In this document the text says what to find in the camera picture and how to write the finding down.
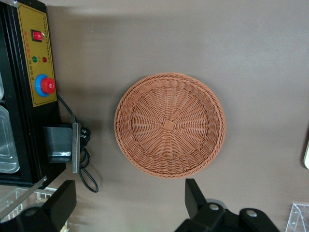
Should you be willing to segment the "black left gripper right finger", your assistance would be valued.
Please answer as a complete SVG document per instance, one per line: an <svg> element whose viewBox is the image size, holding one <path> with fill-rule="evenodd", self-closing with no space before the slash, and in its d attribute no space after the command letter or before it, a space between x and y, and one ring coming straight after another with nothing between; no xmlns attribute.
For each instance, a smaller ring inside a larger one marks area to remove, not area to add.
<svg viewBox="0 0 309 232"><path fill-rule="evenodd" d="M220 200L207 200L195 179L192 178L185 180L184 201L190 219L193 219L198 213L209 214L209 212L224 211L226 209L226 205Z"/></svg>

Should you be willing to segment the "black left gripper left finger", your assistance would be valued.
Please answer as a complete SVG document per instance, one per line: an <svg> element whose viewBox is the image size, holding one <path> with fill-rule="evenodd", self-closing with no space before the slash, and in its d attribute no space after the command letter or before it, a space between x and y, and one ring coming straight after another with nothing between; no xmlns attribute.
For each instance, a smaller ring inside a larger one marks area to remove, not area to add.
<svg viewBox="0 0 309 232"><path fill-rule="evenodd" d="M75 181L66 180L43 204L25 209L17 217L19 232L59 232L77 204Z"/></svg>

